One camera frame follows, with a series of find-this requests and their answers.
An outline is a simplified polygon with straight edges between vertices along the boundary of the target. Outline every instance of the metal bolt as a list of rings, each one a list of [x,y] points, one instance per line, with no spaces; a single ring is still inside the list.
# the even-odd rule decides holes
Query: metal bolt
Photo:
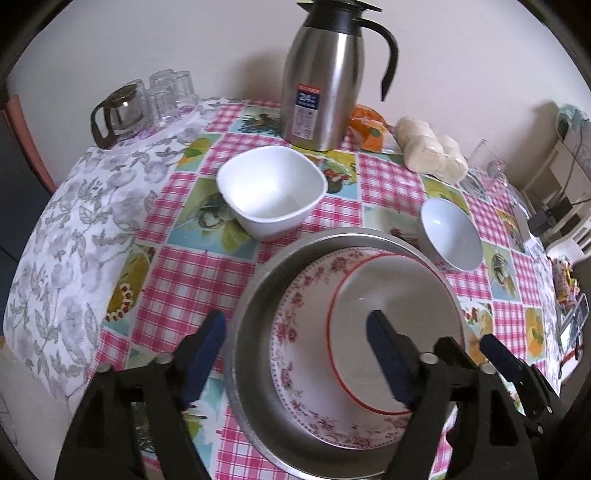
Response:
[[[418,358],[421,362],[427,365],[435,365],[439,361],[437,355],[430,352],[421,353],[421,355],[419,355]]]
[[[482,370],[487,375],[496,374],[496,368],[493,364],[482,364],[480,365],[480,370]]]
[[[111,370],[111,364],[108,362],[101,362],[99,363],[99,366],[96,367],[96,371],[100,374],[105,374],[109,370]]]
[[[173,354],[171,354],[171,353],[161,353],[161,354],[159,354],[159,355],[158,355],[158,356],[157,356],[157,357],[154,359],[154,361],[155,361],[157,364],[160,364],[160,365],[169,364],[170,362],[172,362],[172,361],[173,361]]]

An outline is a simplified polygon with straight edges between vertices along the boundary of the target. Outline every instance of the white wall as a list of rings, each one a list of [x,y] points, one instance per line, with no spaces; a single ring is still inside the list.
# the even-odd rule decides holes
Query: white wall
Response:
[[[359,101],[390,122],[413,115],[458,140],[481,138],[522,183],[556,141],[556,105],[591,114],[591,93],[546,27],[517,0],[375,0],[400,46],[384,103],[387,45],[367,31]],[[20,58],[9,91],[56,182],[92,145],[92,108],[125,82],[191,70],[202,96],[279,99],[283,61],[305,12],[295,0],[74,0]]]

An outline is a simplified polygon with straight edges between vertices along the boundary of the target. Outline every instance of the tablecloth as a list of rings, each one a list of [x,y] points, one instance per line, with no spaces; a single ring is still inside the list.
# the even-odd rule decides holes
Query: tablecloth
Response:
[[[516,356],[538,365],[558,391],[556,314],[549,306],[554,296],[551,272],[541,246],[526,250],[521,242],[511,213],[518,201],[513,192],[494,199],[475,198],[408,171],[399,155],[359,151],[348,134],[337,150],[302,151],[329,183],[326,197],[303,225],[267,244],[242,230],[217,191],[215,175],[238,153],[263,145],[289,146],[279,136],[278,107],[267,100],[233,100],[219,108],[204,133],[187,147],[129,250],[104,315],[93,367],[103,361],[118,369],[146,364],[195,332],[211,308],[221,309],[231,322],[256,266],[308,233],[365,226],[413,243],[421,204],[428,197],[443,197],[472,218],[485,252],[476,271],[446,276],[470,327],[469,353],[479,359],[478,339],[492,332]],[[508,273],[506,279],[500,268]],[[515,391],[509,391],[519,406]],[[287,476],[240,431],[228,407],[221,358],[202,398],[185,417],[212,477],[280,480]],[[144,455],[157,465],[141,424],[137,435]],[[451,451],[442,436],[433,477],[444,475]]]
[[[15,357],[71,411],[88,382],[102,316],[135,233],[225,102],[203,100],[132,145],[89,148],[35,225],[9,292],[4,333]]]

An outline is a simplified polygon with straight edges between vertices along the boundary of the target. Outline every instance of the plate stack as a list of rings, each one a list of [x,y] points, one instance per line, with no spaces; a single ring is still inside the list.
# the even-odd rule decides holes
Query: plate stack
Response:
[[[232,411],[253,445],[300,478],[384,472],[410,413],[392,397],[365,336],[382,310],[420,351],[463,344],[451,287],[408,243],[347,228],[307,236],[257,272],[226,344]]]

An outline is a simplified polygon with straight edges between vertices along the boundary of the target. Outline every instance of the thermos label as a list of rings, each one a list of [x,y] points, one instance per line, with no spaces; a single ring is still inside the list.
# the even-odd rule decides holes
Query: thermos label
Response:
[[[294,121],[291,133],[305,140],[311,140],[318,117],[320,89],[300,83],[295,97]]]

